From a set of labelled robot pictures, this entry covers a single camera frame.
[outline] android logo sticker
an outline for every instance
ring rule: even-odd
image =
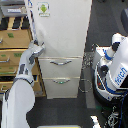
[[[44,4],[42,4],[42,6],[41,6],[41,8],[40,8],[41,10],[42,10],[42,12],[43,13],[45,13],[46,12],[46,10],[47,10],[47,8],[45,7],[45,5]]]
[[[38,2],[38,13],[40,17],[49,17],[49,4],[47,2]]]

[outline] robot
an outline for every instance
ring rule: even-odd
[[[128,90],[128,37],[116,33],[110,47],[96,47],[93,90],[105,104],[116,105]]]
[[[35,57],[40,56],[45,49],[44,44],[38,46],[35,43],[37,41],[31,41],[29,48],[23,52],[12,88],[3,96],[1,128],[29,128],[26,113],[35,103],[31,70]]]

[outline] floor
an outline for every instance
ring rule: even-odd
[[[85,53],[92,53],[92,44],[110,46],[114,33],[126,36],[121,21],[120,13],[127,5],[121,0],[106,0],[99,2],[93,0],[90,24],[86,40]],[[91,87],[90,66],[85,62],[81,71],[80,88],[76,99],[52,99],[46,97],[36,98],[35,106],[28,112],[27,120],[31,128],[44,125],[79,125],[82,128],[92,128],[91,115],[97,116],[103,128],[106,119],[101,113],[102,105],[95,99]]]

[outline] white cabinet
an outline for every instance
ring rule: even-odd
[[[47,98],[77,97],[92,0],[31,2],[33,7],[29,8],[25,0],[31,29],[30,10],[33,11],[38,41],[46,46],[39,63]]]

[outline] cable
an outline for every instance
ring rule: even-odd
[[[89,88],[89,90],[87,90],[87,91],[83,91],[83,90],[80,88],[80,86],[79,86],[79,90],[80,90],[82,93],[87,93],[87,92],[89,92],[89,91],[92,89],[92,82],[89,81],[89,80],[87,80],[87,79],[80,79],[80,80],[84,80],[84,81],[89,82],[90,85],[91,85],[91,87]]]
[[[104,3],[104,2],[106,2],[106,0],[101,0],[101,1],[99,1],[99,0],[97,0],[99,3]]]
[[[127,94],[128,94],[128,90],[125,92],[124,97],[122,99],[122,103],[121,103],[121,118],[120,118],[120,122],[119,122],[119,127],[118,128],[120,128],[120,126],[121,126],[121,122],[122,122],[122,108],[123,108],[124,98],[126,97]]]

